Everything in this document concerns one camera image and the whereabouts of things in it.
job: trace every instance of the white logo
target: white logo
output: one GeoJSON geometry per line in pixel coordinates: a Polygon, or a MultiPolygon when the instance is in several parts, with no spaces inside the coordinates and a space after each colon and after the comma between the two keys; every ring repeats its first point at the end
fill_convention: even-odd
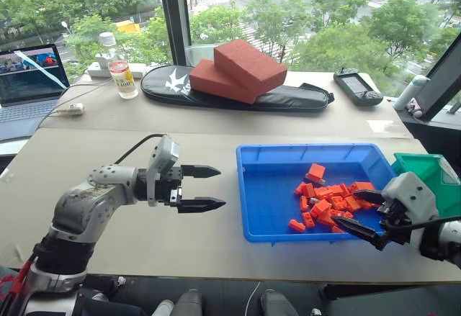
{"type": "Polygon", "coordinates": [[[189,94],[190,82],[187,82],[186,84],[184,84],[184,80],[185,80],[186,76],[187,75],[184,75],[181,78],[176,78],[176,68],[175,68],[173,70],[173,72],[171,73],[171,75],[170,75],[171,82],[166,81],[165,82],[165,87],[170,88],[175,93],[177,93],[178,91],[181,91],[181,93],[183,93],[183,94],[186,94],[186,95],[189,94]]]}

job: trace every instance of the green container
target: green container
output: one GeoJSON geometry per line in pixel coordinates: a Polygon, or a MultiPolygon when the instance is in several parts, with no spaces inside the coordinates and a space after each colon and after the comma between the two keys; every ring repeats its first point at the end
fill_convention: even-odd
{"type": "Polygon", "coordinates": [[[397,174],[414,172],[434,192],[440,217],[461,215],[461,181],[443,155],[395,153],[397,174]]]}

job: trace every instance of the laptop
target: laptop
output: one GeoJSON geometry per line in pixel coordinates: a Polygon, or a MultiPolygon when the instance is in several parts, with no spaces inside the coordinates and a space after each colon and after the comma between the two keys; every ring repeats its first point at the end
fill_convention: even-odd
{"type": "Polygon", "coordinates": [[[0,53],[0,141],[29,137],[69,87],[54,44],[0,53]]]}

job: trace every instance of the blue plastic tray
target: blue plastic tray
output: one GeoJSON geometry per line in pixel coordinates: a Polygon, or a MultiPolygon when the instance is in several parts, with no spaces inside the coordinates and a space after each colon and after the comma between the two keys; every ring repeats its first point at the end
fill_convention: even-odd
{"type": "MultiPolygon", "coordinates": [[[[237,147],[238,182],[243,234],[251,242],[357,239],[332,233],[316,223],[305,233],[288,227],[291,219],[302,222],[296,186],[312,163],[326,167],[326,185],[371,181],[382,190],[395,176],[379,148],[373,144],[241,145],[237,147]]],[[[382,232],[375,209],[359,210],[354,218],[382,232]]]]}

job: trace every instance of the robotic arm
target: robotic arm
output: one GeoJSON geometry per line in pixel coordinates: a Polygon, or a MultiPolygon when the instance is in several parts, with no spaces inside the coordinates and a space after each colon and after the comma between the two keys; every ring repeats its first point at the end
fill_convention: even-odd
{"type": "Polygon", "coordinates": [[[356,197],[379,204],[378,235],[372,228],[346,217],[332,217],[338,226],[382,250],[390,241],[410,243],[422,256],[447,260],[461,268],[461,217],[439,218],[435,195],[413,172],[391,179],[382,191],[361,190],[356,197]]]}
{"type": "Polygon", "coordinates": [[[51,310],[72,315],[94,246],[120,206],[137,201],[156,206],[161,202],[176,207],[179,213],[223,206],[225,202],[211,197],[182,199],[184,176],[207,178],[220,172],[209,166],[174,167],[178,158],[179,146],[163,136],[146,169],[102,166],[92,170],[84,183],[69,189],[56,204],[48,234],[34,247],[22,288],[16,293],[12,289],[0,315],[51,310]]]}

